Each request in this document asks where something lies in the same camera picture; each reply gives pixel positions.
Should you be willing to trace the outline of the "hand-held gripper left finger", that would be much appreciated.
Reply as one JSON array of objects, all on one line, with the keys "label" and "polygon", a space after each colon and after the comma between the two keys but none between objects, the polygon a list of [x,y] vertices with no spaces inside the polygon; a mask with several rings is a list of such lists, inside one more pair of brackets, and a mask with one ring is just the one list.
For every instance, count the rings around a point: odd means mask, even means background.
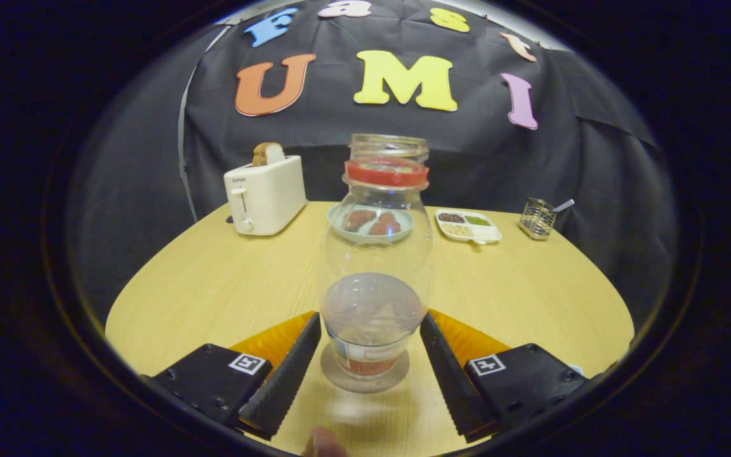
[{"label": "hand-held gripper left finger", "polygon": [[146,383],[187,413],[270,440],[293,405],[321,338],[318,312],[224,348],[206,343]]}]

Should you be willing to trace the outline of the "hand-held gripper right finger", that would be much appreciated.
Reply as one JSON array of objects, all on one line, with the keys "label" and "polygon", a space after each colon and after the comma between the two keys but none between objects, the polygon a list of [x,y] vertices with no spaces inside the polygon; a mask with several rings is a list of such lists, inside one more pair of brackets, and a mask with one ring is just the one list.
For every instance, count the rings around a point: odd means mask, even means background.
[{"label": "hand-held gripper right finger", "polygon": [[588,381],[540,345],[510,347],[438,310],[427,312],[419,333],[456,431],[469,443],[545,416]]}]

